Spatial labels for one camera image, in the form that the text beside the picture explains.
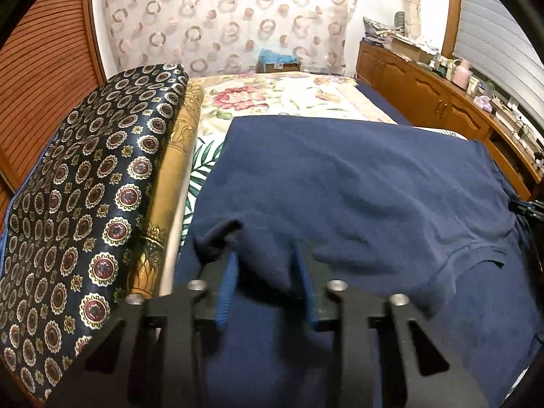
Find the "silver screw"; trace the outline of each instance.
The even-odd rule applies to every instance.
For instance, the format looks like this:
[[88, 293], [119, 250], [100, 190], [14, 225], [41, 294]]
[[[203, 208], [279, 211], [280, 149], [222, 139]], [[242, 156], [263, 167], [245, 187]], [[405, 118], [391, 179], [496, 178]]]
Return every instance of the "silver screw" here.
[[343, 280], [330, 280], [327, 282], [327, 288], [331, 291], [344, 291], [347, 289], [347, 284]]
[[390, 296], [389, 301], [391, 304], [395, 305], [395, 307], [402, 307], [410, 302], [410, 298], [405, 294], [399, 293]]
[[145, 297], [139, 293], [132, 293], [126, 297], [125, 301], [130, 305], [141, 305], [145, 301]]
[[201, 279], [190, 280], [187, 283], [187, 288], [191, 291], [203, 291], [206, 289], [206, 282]]

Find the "golden fabric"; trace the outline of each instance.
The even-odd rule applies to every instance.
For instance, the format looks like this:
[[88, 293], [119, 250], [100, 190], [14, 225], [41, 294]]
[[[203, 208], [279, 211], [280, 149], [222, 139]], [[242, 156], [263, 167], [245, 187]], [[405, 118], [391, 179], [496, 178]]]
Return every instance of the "golden fabric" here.
[[157, 295], [163, 268], [165, 246], [176, 212], [183, 175], [190, 164], [191, 152], [197, 138], [202, 87], [189, 82], [164, 159], [160, 165], [154, 193], [148, 209], [146, 232], [141, 238], [139, 260], [132, 278], [130, 293], [146, 298]]

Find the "bed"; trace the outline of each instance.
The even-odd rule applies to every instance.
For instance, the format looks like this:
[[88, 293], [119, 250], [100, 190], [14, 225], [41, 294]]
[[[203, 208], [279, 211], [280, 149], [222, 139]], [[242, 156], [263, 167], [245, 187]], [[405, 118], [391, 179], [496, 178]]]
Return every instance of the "bed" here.
[[[125, 110], [121, 114], [102, 107], [109, 102], [120, 102], [126, 96], [125, 92], [132, 90], [131, 87], [134, 87], [131, 94], [143, 97], [145, 101], [134, 99], [131, 104], [124, 105]], [[62, 372], [69, 368], [71, 361], [91, 340], [93, 330], [100, 328], [126, 294], [139, 293], [152, 297], [171, 292], [180, 245], [183, 246], [190, 229], [199, 191], [221, 155], [222, 144], [233, 118], [278, 115], [408, 125], [402, 115], [370, 87], [350, 78], [331, 75], [289, 72], [222, 75], [188, 80], [181, 66], [146, 66], [111, 78], [104, 88], [93, 93], [95, 95], [89, 95], [74, 109], [76, 115], [70, 113], [61, 125], [58, 134], [36, 165], [37, 169], [14, 197], [4, 226], [7, 230], [3, 234], [3, 257], [0, 261], [0, 277], [3, 279], [0, 282], [0, 305], [4, 305], [1, 308], [0, 323], [5, 319], [0, 339], [4, 350], [2, 362], [21, 388], [37, 403], [43, 403], [62, 377]], [[142, 103], [150, 106], [141, 107]], [[103, 124], [100, 118], [108, 116], [115, 121]], [[82, 148], [74, 150], [76, 142], [70, 142], [68, 130], [72, 130], [70, 133], [74, 133], [75, 137], [83, 125], [86, 125], [85, 129], [77, 138]], [[169, 135], [165, 133], [166, 130], [171, 131]], [[455, 132], [431, 132], [465, 139]], [[107, 139], [99, 138], [95, 142], [94, 135], [100, 134]], [[127, 139], [125, 135], [133, 142], [124, 142]], [[118, 142], [112, 136], [123, 139]], [[110, 167], [113, 163], [103, 165], [102, 158], [110, 153], [116, 155], [115, 164], [127, 164], [124, 169], [126, 173], [120, 171], [118, 174], [118, 171], [114, 171]], [[76, 160], [76, 155], [80, 155], [81, 160]], [[70, 165], [78, 166], [77, 173], [74, 173], [77, 180], [67, 179], [63, 173], [59, 173], [58, 179], [55, 178], [57, 171], [61, 170], [61, 161], [49, 161], [66, 156], [70, 159]], [[94, 181], [89, 182], [89, 173], [80, 173], [79, 166], [84, 159], [89, 161], [93, 171], [97, 171]], [[41, 173], [47, 164], [49, 166], [44, 173], [51, 173], [52, 186], [47, 186], [46, 182], [39, 184], [36, 178], [37, 173]], [[126, 191], [119, 192], [121, 187]], [[85, 193], [80, 193], [81, 210], [73, 216], [77, 222], [72, 225], [67, 221], [66, 230], [75, 232], [77, 241], [82, 244], [81, 247], [77, 245], [80, 266], [75, 272], [79, 274], [75, 275], [74, 272], [77, 256], [74, 258], [66, 255], [66, 250], [70, 247], [66, 246], [64, 238], [48, 237], [50, 242], [47, 253], [51, 247], [56, 247], [55, 253], [50, 258], [42, 253], [45, 255], [44, 269], [47, 270], [48, 281], [60, 284], [51, 290], [45, 287], [38, 296], [41, 303], [32, 304], [35, 308], [35, 325], [39, 326], [36, 330], [32, 325], [31, 333], [39, 331], [38, 336], [45, 333], [46, 337], [49, 334], [50, 338], [44, 339], [44, 345], [42, 340], [36, 343], [38, 337], [34, 338], [33, 334], [29, 336], [28, 330], [25, 333], [26, 326], [23, 329], [8, 327], [9, 332], [5, 329], [8, 325], [17, 327], [17, 324], [7, 324], [8, 318], [11, 322], [20, 318], [21, 326], [25, 325], [28, 318], [22, 311], [25, 305], [21, 304], [25, 293], [25, 287], [21, 286], [24, 278], [18, 272], [13, 273], [16, 261], [12, 253], [21, 256], [23, 240], [34, 236], [33, 234], [31, 237], [27, 231], [27, 213], [33, 213], [35, 207], [42, 208], [49, 204], [52, 207], [49, 213], [54, 218], [53, 215], [58, 210], [66, 207], [77, 211], [78, 207], [74, 208], [75, 204], [72, 202], [79, 201], [80, 196], [75, 200], [70, 198], [78, 189]], [[101, 230], [96, 235], [91, 234], [92, 224], [89, 228], [88, 222], [80, 223], [86, 213], [96, 213], [90, 220], [91, 223], [94, 222], [95, 230], [102, 230], [106, 222], [114, 229], [111, 233], [106, 232], [105, 236]], [[58, 221], [50, 219], [51, 236], [58, 235], [54, 234], [53, 229], [60, 231], [63, 219], [62, 216]], [[15, 221], [17, 224], [20, 221], [17, 229], [13, 227]], [[36, 216], [33, 220], [32, 215], [28, 214], [28, 222], [34, 228], [37, 224]], [[123, 233], [123, 229], [127, 228], [133, 231], [134, 237], [131, 239]], [[15, 235], [19, 235], [19, 240], [11, 242]], [[101, 245], [102, 239], [106, 241], [105, 245]], [[104, 252], [112, 250], [115, 250], [113, 258], [104, 256]], [[12, 259], [6, 268], [8, 257]], [[25, 254], [23, 250], [21, 259], [25, 257], [28, 257], [28, 252]], [[30, 262], [25, 268], [18, 270], [40, 276], [36, 271], [40, 268], [40, 262], [44, 261], [38, 259], [33, 267]], [[89, 265], [96, 264], [96, 269], [89, 270], [86, 266], [81, 269], [85, 262]], [[466, 299], [454, 299], [449, 304], [448, 312], [436, 316], [436, 324], [453, 331], [462, 331], [463, 324], [465, 328], [474, 324], [478, 320], [474, 314], [470, 314], [469, 318], [452, 318], [451, 315], [461, 315], [468, 305], [466, 300], [477, 299], [481, 301], [480, 309], [494, 321], [490, 324], [490, 329], [504, 324], [512, 326], [512, 299], [509, 296], [516, 295], [519, 296], [516, 305], [524, 308], [521, 316], [530, 320], [522, 330], [524, 339], [527, 340], [529, 328], [534, 326], [535, 315], [540, 313], [532, 297], [531, 283], [525, 271], [525, 266], [520, 263], [508, 265], [509, 280], [505, 281], [505, 275], [497, 276], [496, 272], [488, 271], [485, 266], [475, 267], [473, 274], [461, 276], [458, 280], [457, 296], [465, 295]], [[13, 289], [18, 287], [22, 290], [21, 296], [13, 298], [11, 307], [12, 290], [4, 293], [10, 281], [14, 283]], [[480, 286], [482, 283], [489, 284], [484, 287], [486, 294], [474, 296], [474, 291], [479, 289], [476, 285]], [[26, 294], [34, 296], [39, 281], [25, 280], [24, 285], [28, 288]], [[45, 302], [51, 303], [51, 311], [49, 304], [47, 308], [44, 307]], [[11, 311], [13, 308], [21, 308], [22, 314], [15, 314]], [[45, 317], [41, 316], [39, 319], [38, 312], [45, 314]], [[487, 349], [479, 351], [480, 355], [469, 360], [466, 366], [478, 374], [480, 384], [493, 393], [491, 404], [498, 406], [520, 373], [527, 368], [537, 348], [537, 344], [531, 343], [520, 357], [510, 347], [507, 354], [498, 358], [500, 366], [487, 373], [489, 360], [497, 355], [493, 345], [487, 345]], [[36, 360], [32, 360], [32, 355], [41, 358], [41, 369], [36, 368]], [[501, 378], [500, 388], [497, 388], [495, 380], [505, 370], [509, 375]]]

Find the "floral bedsheet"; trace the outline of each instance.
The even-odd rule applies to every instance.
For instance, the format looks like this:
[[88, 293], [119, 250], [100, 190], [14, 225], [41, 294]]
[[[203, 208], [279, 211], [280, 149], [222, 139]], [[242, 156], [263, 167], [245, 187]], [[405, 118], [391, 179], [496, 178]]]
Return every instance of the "floral bedsheet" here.
[[355, 88], [352, 78], [304, 72], [191, 79], [204, 89], [199, 136], [225, 133], [233, 118], [294, 115], [395, 122]]

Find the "white blind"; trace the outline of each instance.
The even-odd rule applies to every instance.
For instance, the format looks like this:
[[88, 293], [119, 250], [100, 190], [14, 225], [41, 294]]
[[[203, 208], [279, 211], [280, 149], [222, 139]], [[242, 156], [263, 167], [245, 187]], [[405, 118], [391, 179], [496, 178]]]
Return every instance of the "white blind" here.
[[499, 0], [461, 0], [454, 55], [499, 84], [544, 127], [544, 66]]

